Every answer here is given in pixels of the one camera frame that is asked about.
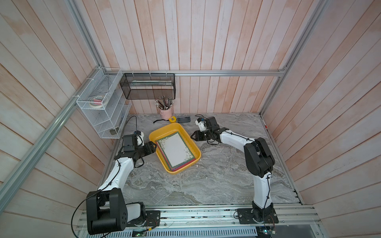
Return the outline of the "yellow plastic storage tray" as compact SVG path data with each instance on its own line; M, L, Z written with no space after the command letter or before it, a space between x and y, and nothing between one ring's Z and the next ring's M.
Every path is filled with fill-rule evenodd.
M150 141L157 145L156 154L164 169L178 174L198 162L201 151L179 123L171 123L153 131Z

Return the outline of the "green bordered stationery paper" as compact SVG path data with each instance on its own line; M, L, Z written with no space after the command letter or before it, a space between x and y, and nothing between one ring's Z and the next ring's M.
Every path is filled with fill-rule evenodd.
M163 149L173 167L195 157L178 132L157 140L156 144Z

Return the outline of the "red bordered stationery paper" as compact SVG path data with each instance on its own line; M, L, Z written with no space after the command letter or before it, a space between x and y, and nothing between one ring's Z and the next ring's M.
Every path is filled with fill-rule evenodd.
M165 163L167 164L168 168L170 169L170 171L174 172L174 171L178 171L180 170L181 168L185 167L186 165L192 163L193 161L196 160L195 157L192 157L191 159L188 159L187 161L183 162L183 163L180 163L179 165L176 165L176 166L172 166L171 163L169 162L169 160L167 159L167 156L165 155L163 149L158 145L157 148L159 149L162 157L164 158L164 161Z

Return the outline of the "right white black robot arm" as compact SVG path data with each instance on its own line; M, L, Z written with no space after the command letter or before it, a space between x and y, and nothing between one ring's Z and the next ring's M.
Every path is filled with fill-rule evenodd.
M245 155L246 166L254 176L254 199L253 209L261 215L271 213L273 203L270 196L270 180L272 176L275 159L265 139L245 137L232 132L228 128L222 128L215 117L206 118L201 114L196 115L195 124L199 127L191 138L194 141L213 142L230 145Z

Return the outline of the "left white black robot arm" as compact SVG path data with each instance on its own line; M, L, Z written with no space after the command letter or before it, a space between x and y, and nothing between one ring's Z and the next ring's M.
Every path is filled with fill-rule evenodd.
M104 237L123 231L127 226L148 226L143 202L126 203L123 188L134 168L144 165L143 157L156 152L157 145L144 142L144 133L135 131L123 136L123 144L114 157L115 164L104 183L88 193L86 204L87 231Z

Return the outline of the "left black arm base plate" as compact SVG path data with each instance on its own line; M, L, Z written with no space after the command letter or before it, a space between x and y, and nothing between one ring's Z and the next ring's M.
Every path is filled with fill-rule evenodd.
M157 210L148 210L144 217L127 222L127 228L155 228L160 225L161 212Z

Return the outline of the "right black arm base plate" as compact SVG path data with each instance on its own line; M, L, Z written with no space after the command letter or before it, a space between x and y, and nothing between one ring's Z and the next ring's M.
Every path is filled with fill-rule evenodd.
M273 207L266 209L242 208L237 209L240 224L278 224L279 219Z

